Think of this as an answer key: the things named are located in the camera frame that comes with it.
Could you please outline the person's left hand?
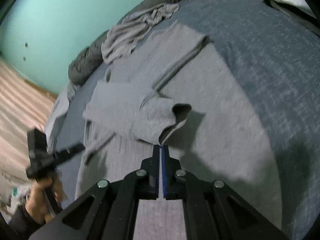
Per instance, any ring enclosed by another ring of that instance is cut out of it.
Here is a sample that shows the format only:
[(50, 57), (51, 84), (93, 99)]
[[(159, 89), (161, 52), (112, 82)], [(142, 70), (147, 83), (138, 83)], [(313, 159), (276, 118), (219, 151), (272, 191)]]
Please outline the person's left hand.
[(44, 224), (49, 217), (49, 211), (44, 200), (44, 190), (47, 188), (53, 189), (55, 200), (58, 203), (61, 203), (66, 196), (57, 173), (52, 173), (47, 178), (34, 181), (25, 203), (25, 209), (38, 224)]

